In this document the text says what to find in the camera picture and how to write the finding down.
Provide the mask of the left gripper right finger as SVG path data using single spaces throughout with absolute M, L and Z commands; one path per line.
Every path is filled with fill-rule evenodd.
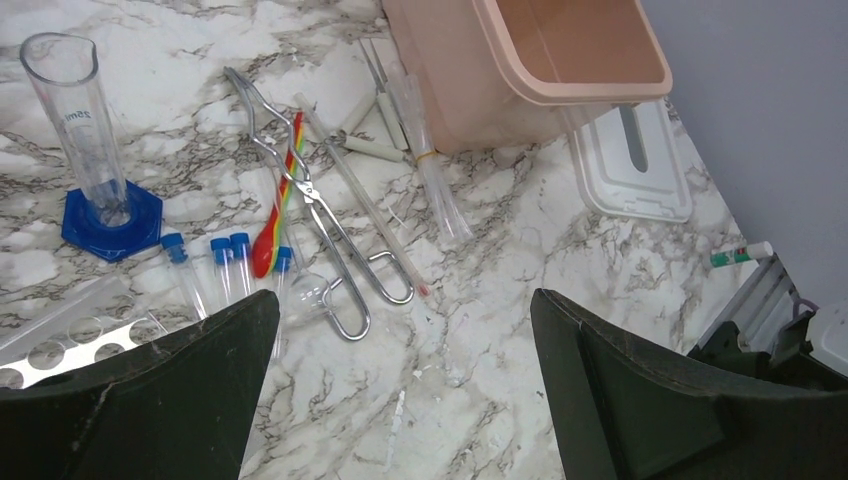
M 548 289 L 531 323 L 569 479 L 843 479 L 847 379 L 791 328 L 777 355 L 726 327 L 682 355 Z

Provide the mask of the glass thermometer rod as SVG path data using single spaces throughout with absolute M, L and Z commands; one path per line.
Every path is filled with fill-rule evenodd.
M 310 126 L 316 135 L 316 138 L 320 140 L 322 144 L 327 148 L 329 155 L 334 160 L 337 169 L 344 177 L 348 187 L 352 190 L 362 207 L 368 212 L 375 227 L 384 238 L 386 244 L 389 246 L 389 250 L 395 255 L 395 257 L 403 267 L 404 272 L 411 279 L 416 292 L 424 297 L 430 296 L 431 290 L 429 285 L 421 277 L 417 268 L 413 265 L 408 255 L 406 254 L 404 248 L 400 245 L 396 236 L 390 230 L 387 222 L 383 219 L 382 215 L 377 209 L 377 206 L 368 195 L 364 186 L 361 184 L 358 177 L 354 174 L 348 162 L 341 154 L 341 150 L 331 139 L 329 130 L 318 117 L 313 105 L 301 92 L 296 93 L 294 95 L 294 99 L 299 108 L 303 111 L 306 119 L 310 123 Z

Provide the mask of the clay pipe triangle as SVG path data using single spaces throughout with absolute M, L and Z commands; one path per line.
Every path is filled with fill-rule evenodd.
M 358 46 L 374 86 L 331 134 L 332 141 L 353 152 L 392 163 L 404 163 L 408 143 L 401 126 L 388 76 L 371 39 Z

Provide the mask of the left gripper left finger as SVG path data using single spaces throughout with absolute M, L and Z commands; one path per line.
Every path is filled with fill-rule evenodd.
M 268 290 L 92 365 L 1 392 L 5 479 L 235 479 L 279 322 Z

